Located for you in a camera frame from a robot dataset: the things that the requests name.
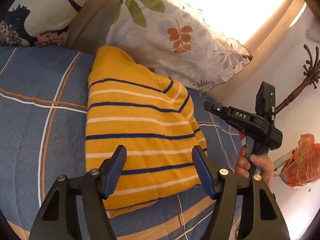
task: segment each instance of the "blue bedsheet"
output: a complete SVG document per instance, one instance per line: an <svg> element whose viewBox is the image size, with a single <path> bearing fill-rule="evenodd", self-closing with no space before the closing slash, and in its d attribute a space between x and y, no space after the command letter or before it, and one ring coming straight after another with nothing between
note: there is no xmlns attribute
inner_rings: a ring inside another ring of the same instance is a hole
<svg viewBox="0 0 320 240"><path fill-rule="evenodd" d="M91 55L59 47L0 47L0 209L26 231L58 175L85 174L87 77L93 61ZM234 171L241 147L237 131L203 109L208 98L189 93L209 157ZM80 200L79 221L87 240ZM188 239L199 240L213 206L198 186L110 222L117 239L184 239L187 232ZM240 207L238 199L235 217Z"/></svg>

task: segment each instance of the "white pillow with leaf print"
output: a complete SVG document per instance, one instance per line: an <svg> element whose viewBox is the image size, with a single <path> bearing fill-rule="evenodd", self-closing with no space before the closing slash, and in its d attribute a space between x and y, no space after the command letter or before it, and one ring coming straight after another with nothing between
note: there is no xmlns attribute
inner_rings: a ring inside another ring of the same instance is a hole
<svg viewBox="0 0 320 240"><path fill-rule="evenodd" d="M119 0L106 45L202 91L226 82L251 61L238 41L186 12L190 8L170 1Z"/></svg>

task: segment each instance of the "sweater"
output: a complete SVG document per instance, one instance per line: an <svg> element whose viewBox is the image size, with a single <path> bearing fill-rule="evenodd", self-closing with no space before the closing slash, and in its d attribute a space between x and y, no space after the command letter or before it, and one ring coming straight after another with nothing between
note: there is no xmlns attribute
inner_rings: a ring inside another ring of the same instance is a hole
<svg viewBox="0 0 320 240"><path fill-rule="evenodd" d="M200 184L191 151L206 141L187 89L151 72L115 47L98 50L88 78L86 170L98 168L118 145L127 160L113 194L109 217L152 205Z"/></svg>

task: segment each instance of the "sunlight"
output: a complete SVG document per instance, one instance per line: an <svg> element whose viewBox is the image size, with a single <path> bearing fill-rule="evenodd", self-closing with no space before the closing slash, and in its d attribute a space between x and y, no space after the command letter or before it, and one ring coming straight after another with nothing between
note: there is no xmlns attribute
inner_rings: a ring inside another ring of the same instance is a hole
<svg viewBox="0 0 320 240"><path fill-rule="evenodd" d="M201 9L208 25L244 44L284 0L181 0Z"/></svg>

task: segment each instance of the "white wall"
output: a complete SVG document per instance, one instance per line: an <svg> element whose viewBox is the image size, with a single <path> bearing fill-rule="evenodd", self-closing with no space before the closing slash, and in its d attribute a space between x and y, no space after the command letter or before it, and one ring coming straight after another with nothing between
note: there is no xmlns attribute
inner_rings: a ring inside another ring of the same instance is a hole
<svg viewBox="0 0 320 240"><path fill-rule="evenodd" d="M303 45L308 45L313 59L315 47L320 47L320 43L307 40L305 36L314 21L311 11L306 8L270 59L223 104L254 112L255 96L262 81L275 86L276 104L281 103L304 79L303 65L309 56ZM295 101L276 116L275 125L283 133L283 143L278 150L269 152L273 161L295 148L301 134L312 133L316 143L320 143L320 88L314 90L313 85L305 88ZM310 187L291 189L278 177L274 179L273 192L287 222L291 239L299 239L320 208L320 181Z"/></svg>

